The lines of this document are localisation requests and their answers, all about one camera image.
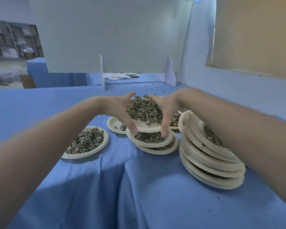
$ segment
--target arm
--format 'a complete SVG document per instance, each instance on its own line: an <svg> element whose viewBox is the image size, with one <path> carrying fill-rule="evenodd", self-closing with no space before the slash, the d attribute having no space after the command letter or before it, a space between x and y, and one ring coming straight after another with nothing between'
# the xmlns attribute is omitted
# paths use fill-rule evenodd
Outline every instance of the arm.
<svg viewBox="0 0 286 229"><path fill-rule="evenodd" d="M52 170L71 142L98 114L118 117L132 131L136 126L121 97L92 97L0 146L0 228L6 227L23 203Z"/></svg>
<svg viewBox="0 0 286 229"><path fill-rule="evenodd" d="M164 134L172 112L190 109L286 202L286 122L196 88L180 89L166 105L155 101L162 105Z"/></svg>

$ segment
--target wall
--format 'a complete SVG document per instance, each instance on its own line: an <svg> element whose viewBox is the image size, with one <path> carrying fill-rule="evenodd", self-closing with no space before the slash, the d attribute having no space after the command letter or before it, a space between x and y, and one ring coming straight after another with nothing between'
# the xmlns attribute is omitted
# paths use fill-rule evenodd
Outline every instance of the wall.
<svg viewBox="0 0 286 229"><path fill-rule="evenodd" d="M286 80L206 67L216 0L193 3L178 81L286 120Z"/></svg>
<svg viewBox="0 0 286 229"><path fill-rule="evenodd" d="M36 24L29 0L0 0L0 21Z"/></svg>

